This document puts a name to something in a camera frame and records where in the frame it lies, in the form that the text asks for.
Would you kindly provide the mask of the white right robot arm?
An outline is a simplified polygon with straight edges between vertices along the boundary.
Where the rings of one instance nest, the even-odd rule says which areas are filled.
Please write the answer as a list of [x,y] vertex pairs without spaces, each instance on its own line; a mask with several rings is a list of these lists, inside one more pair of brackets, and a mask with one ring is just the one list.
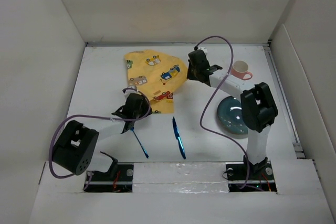
[[243,81],[218,65],[209,65],[207,51],[195,48],[188,54],[187,78],[199,81],[237,99],[242,108],[242,119],[248,127],[246,156],[243,173],[254,179],[261,174],[260,163],[266,159],[267,138],[271,125],[278,115],[278,109],[268,84],[253,84]]

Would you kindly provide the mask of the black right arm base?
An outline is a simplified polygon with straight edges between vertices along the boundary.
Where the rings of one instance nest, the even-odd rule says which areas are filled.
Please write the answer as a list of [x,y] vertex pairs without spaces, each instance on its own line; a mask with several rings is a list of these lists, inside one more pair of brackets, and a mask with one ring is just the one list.
[[249,165],[244,158],[242,162],[226,162],[222,177],[228,182],[230,193],[236,192],[277,192],[271,162],[265,159],[259,164]]

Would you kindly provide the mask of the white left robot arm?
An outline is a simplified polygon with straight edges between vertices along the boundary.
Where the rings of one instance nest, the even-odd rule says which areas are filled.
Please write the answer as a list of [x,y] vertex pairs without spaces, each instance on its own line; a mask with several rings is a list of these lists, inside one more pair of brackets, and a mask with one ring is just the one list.
[[75,114],[64,119],[56,128],[49,147],[48,166],[57,179],[78,176],[89,169],[99,132],[90,129],[75,118],[111,121],[108,135],[123,134],[134,128],[135,122],[152,114],[149,99],[141,91],[125,88],[125,104],[111,116]]

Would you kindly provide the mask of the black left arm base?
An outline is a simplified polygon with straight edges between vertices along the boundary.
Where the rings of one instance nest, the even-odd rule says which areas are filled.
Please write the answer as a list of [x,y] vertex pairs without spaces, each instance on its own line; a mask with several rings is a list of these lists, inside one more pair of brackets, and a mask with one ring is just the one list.
[[106,172],[89,170],[86,174],[83,191],[86,193],[131,193],[133,191],[133,163],[119,163],[111,155],[100,152],[93,157],[90,167],[107,168]]

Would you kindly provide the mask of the yellow vehicle print cloth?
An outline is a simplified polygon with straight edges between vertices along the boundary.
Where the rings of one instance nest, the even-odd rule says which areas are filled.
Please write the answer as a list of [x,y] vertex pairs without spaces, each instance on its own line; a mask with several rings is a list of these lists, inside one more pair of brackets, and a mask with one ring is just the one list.
[[187,80],[187,66],[175,56],[152,49],[124,55],[128,85],[150,100],[154,114],[174,112],[174,92]]

